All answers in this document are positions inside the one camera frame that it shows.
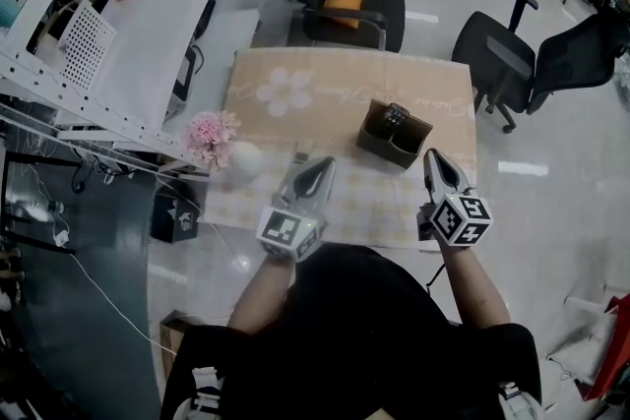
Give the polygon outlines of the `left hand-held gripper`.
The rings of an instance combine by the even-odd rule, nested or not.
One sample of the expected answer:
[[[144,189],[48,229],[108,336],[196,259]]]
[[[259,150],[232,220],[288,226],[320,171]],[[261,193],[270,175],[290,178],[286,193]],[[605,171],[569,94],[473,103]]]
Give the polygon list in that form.
[[[285,209],[322,212],[330,198],[336,161],[330,156],[295,163],[273,194],[273,203]],[[294,263],[307,259],[322,245],[328,222],[322,215],[308,215],[264,207],[256,238],[271,256]]]

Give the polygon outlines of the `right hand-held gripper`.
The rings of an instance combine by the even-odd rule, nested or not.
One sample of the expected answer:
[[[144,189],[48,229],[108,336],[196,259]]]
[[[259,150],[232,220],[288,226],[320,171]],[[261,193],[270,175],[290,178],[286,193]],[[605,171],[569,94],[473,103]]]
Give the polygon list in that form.
[[[428,202],[417,214],[420,241],[440,237],[447,245],[475,245],[492,225],[486,199],[451,157],[429,149],[423,158]]]

